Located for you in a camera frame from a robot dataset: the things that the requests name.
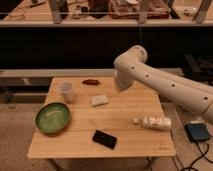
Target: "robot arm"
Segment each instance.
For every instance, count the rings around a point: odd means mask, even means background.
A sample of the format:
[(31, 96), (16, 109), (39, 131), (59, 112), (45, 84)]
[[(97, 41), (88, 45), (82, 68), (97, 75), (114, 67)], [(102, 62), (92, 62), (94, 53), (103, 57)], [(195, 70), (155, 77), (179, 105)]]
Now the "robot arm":
[(137, 80), (213, 124), (212, 87), (149, 67), (146, 60), (147, 52), (139, 45), (118, 56), (114, 61), (116, 87), (125, 90)]

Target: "table top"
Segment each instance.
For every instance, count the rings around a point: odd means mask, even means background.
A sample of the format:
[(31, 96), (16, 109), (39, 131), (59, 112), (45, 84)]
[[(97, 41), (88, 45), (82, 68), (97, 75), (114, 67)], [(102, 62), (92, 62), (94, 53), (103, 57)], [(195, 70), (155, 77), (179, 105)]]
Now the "table top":
[[(85, 79), (97, 79), (101, 84), (82, 84)], [(62, 81), (74, 85), (75, 98), (70, 104), (57, 93)], [(101, 94), (107, 95), (109, 103), (93, 107), (91, 97)], [(36, 129), (29, 158), (145, 157), (174, 156), (176, 153), (168, 130), (151, 130), (133, 124), (134, 117), (164, 116), (157, 93), (138, 82), (119, 93), (112, 77), (54, 78), (45, 104), (52, 102), (62, 102), (70, 108), (71, 122), (53, 136)], [(114, 150), (92, 141), (96, 130), (117, 137)]]
[[(52, 14), (50, 11), (49, 3), (46, 1), (45, 4), (41, 6), (36, 6), (34, 8), (26, 8), (31, 3), (31, 0), (23, 0), (23, 2), (17, 6), (7, 17), (4, 18), (4, 21), (7, 21), (10, 23), (13, 22), (25, 22), (26, 24), (29, 22), (52, 22)], [(100, 25), (126, 25), (131, 26), (135, 25), (137, 26), (137, 20), (135, 19), (114, 19), (110, 15), (105, 15), (104, 17), (100, 19), (96, 19), (91, 16), (83, 17), (82, 19), (72, 19), (72, 15), (75, 13), (75, 9), (77, 5), (81, 6), (88, 6), (88, 2), (84, 1), (83, 3), (73, 3), (72, 1), (68, 1), (69, 5), (69, 15), (66, 17), (66, 19), (63, 20), (62, 23), (64, 24), (72, 24), (72, 25), (94, 25), (94, 26), (100, 26)], [(186, 16), (184, 14), (184, 9), (187, 7), (196, 7), (198, 8), (201, 3), (201, 0), (175, 0), (173, 9), (177, 12), (177, 14), (180, 16), (180, 20), (172, 20), (171, 17), (169, 19), (150, 19), (151, 23), (172, 23), (172, 24), (178, 24), (179, 22), (183, 21), (191, 21), (193, 19), (193, 16)], [(211, 21), (213, 19), (213, 5), (211, 4), (207, 15), (206, 15), (206, 21)]]

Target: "white cup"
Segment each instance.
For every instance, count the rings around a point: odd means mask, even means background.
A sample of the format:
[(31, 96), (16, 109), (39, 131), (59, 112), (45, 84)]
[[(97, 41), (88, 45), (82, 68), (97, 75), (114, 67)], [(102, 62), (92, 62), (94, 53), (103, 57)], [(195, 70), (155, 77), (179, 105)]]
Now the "white cup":
[(63, 96), (66, 102), (72, 102), (74, 99), (74, 90), (71, 82), (65, 81), (58, 85), (58, 92)]

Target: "white sponge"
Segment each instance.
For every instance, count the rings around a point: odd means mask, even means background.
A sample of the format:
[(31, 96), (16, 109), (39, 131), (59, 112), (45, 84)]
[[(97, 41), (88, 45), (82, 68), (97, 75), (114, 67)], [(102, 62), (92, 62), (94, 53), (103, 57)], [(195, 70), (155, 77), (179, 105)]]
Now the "white sponge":
[(92, 100), (92, 106), (99, 106), (99, 105), (108, 103), (108, 98), (105, 94), (100, 96), (94, 96), (91, 98), (91, 100)]

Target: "green plate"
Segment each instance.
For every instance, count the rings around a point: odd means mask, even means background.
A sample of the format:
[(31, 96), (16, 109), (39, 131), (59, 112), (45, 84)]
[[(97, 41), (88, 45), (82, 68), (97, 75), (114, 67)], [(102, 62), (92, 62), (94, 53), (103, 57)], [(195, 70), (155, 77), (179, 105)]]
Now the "green plate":
[(50, 103), (44, 106), (36, 116), (37, 127), (46, 134), (62, 130), (69, 121), (70, 111), (63, 103)]

